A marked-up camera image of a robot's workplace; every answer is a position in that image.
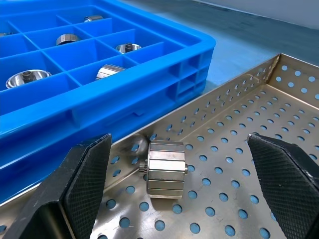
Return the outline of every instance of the metal ring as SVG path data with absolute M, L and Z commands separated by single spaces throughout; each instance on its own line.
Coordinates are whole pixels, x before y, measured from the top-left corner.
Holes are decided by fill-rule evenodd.
M 84 22 L 96 21 L 96 20 L 102 20 L 102 19 L 103 19 L 103 17 L 100 15 L 86 16 L 84 18 Z
M 16 86 L 20 86 L 32 81 L 41 80 L 43 78 L 51 76 L 51 73 L 43 70 L 27 70 L 19 72 L 11 76 L 5 83 L 5 86 L 10 89 Z
M 124 70 L 125 70 L 125 68 L 123 68 L 123 67 L 106 64 L 99 69 L 95 80 L 101 80 L 102 78 L 112 76 L 112 75 L 114 75 L 120 71 L 124 71 Z
M 184 144 L 180 141 L 151 141 L 148 158 L 140 161 L 139 171 L 147 175 L 146 188 L 150 198 L 182 198 L 184 177 L 188 173 Z
M 128 42 L 125 44 L 118 45 L 115 49 L 124 54 L 130 51 L 135 51 L 140 48 L 142 48 L 140 45 Z
M 72 33 L 66 33 L 58 37 L 56 39 L 56 45 L 63 45 L 66 43 L 76 42 L 79 41 L 80 38 L 77 35 L 74 35 Z
M 14 34 L 13 32 L 0 32 L 0 37 L 2 36 L 9 36 L 9 35 L 12 35 Z

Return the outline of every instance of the stainless steel tray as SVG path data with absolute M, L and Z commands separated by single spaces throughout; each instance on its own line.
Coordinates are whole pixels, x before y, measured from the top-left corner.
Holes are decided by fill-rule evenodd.
M 280 54 L 114 143 L 91 238 L 284 239 L 246 144 L 251 132 L 295 143 L 318 164 L 319 68 Z M 182 199 L 147 197 L 143 136 L 186 145 Z M 1 205 L 0 225 L 11 225 L 33 190 Z

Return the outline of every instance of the metal part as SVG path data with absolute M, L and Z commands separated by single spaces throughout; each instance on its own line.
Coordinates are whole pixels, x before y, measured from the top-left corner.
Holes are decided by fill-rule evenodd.
M 9 35 L 13 35 L 13 32 L 0 32 L 0 37 L 2 36 L 9 36 Z
M 66 43 L 76 42 L 79 40 L 80 40 L 80 38 L 77 35 L 72 34 L 72 33 L 66 33 L 66 34 L 59 36 L 56 39 L 56 45 L 59 46 L 59 45 L 63 45 Z
M 184 144 L 180 141 L 151 141 L 148 158 L 140 161 L 139 171 L 147 176 L 146 190 L 150 198 L 182 198 L 187 174 Z
M 130 51 L 138 50 L 140 48 L 142 48 L 140 45 L 128 42 L 125 44 L 118 45 L 115 49 L 124 54 Z
M 95 80 L 101 80 L 102 78 L 112 76 L 112 75 L 114 75 L 120 71 L 124 71 L 124 70 L 125 70 L 125 68 L 123 68 L 123 67 L 106 64 L 99 69 Z
M 11 76 L 5 83 L 8 89 L 20 86 L 32 81 L 41 80 L 43 78 L 51 76 L 51 73 L 43 70 L 28 70 L 19 72 Z
M 86 16 L 84 18 L 84 22 L 96 21 L 96 20 L 102 20 L 102 19 L 103 19 L 103 17 L 100 15 Z
M 223 239 L 229 238 L 226 233 L 235 233 L 232 238 L 237 239 L 260 239 L 261 232 L 269 232 L 271 239 L 284 239 L 263 197 L 246 138 L 252 132 L 282 137 L 312 155 L 319 165 L 319 102 L 309 101 L 315 97 L 312 91 L 302 93 L 299 89 L 292 95 L 288 86 L 294 81 L 295 87 L 318 90 L 319 68 L 280 55 L 265 84 L 276 59 L 277 56 L 115 142 L 91 239 L 101 235 L 108 239 Z M 274 81 L 282 84 L 280 90 Z M 138 162 L 147 158 L 147 153 L 130 154 L 135 144 L 144 142 L 137 133 L 184 143 L 188 175 L 181 199 L 148 197 L 143 180 L 146 176 L 138 173 Z M 132 194 L 130 186 L 135 189 Z M 10 227 L 32 192 L 0 206 L 3 225 Z M 124 219 L 129 219 L 127 228 L 119 225 Z M 157 221 L 164 222 L 163 231 L 155 228 Z M 198 235 L 191 231 L 194 228 L 200 229 Z

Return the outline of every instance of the blue table surface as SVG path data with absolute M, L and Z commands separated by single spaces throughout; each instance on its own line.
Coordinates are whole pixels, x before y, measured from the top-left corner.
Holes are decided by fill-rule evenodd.
M 278 53 L 319 65 L 319 30 L 191 0 L 121 1 L 216 39 L 206 92 Z

